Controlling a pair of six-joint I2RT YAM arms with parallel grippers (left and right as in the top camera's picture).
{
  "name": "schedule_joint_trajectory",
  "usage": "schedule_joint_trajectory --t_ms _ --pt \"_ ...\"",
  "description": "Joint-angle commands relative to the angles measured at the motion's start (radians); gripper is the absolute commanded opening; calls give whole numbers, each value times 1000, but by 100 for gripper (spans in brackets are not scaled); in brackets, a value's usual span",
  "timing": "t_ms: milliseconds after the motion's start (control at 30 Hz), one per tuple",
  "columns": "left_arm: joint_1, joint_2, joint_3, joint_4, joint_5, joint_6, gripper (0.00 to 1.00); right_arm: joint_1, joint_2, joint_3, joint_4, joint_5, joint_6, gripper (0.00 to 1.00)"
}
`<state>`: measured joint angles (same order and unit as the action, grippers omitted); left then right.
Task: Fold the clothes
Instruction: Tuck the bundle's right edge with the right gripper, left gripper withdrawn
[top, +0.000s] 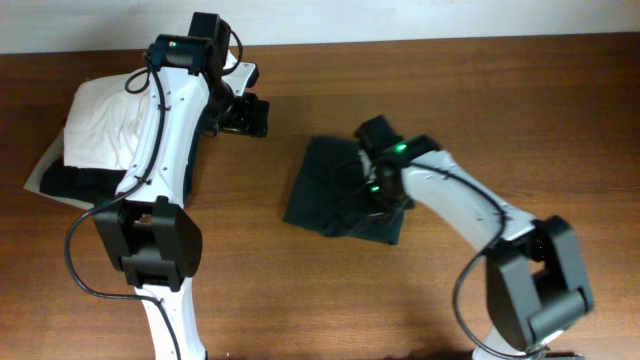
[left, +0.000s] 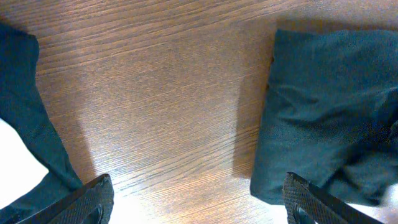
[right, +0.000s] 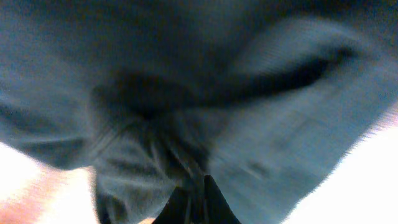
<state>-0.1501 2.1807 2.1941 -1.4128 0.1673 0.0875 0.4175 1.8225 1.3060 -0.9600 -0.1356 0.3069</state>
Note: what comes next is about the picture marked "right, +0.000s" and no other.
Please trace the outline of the dark green Nike t-shirt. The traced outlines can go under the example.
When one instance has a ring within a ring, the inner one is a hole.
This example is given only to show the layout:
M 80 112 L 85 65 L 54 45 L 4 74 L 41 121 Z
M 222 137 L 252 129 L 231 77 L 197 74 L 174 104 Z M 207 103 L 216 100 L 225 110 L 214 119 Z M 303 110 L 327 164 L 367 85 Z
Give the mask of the dark green Nike t-shirt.
M 101 223 L 279 223 L 397 101 L 395 1 L 2 1 L 1 141 L 92 166 Z

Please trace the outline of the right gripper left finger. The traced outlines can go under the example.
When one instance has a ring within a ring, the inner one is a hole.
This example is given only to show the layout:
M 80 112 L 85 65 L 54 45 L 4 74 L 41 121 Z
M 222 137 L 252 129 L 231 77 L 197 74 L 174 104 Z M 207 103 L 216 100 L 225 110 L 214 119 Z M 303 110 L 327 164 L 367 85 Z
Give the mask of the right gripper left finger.
M 191 205 L 190 194 L 181 188 L 175 188 L 152 224 L 191 224 Z

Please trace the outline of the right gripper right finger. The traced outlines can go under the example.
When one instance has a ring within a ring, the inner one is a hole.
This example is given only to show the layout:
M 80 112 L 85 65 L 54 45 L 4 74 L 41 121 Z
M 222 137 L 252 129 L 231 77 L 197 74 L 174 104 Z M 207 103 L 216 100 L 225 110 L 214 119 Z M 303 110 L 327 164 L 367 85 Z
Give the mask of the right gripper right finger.
M 210 175 L 205 176 L 205 223 L 207 224 L 241 224 L 230 209 L 221 190 Z

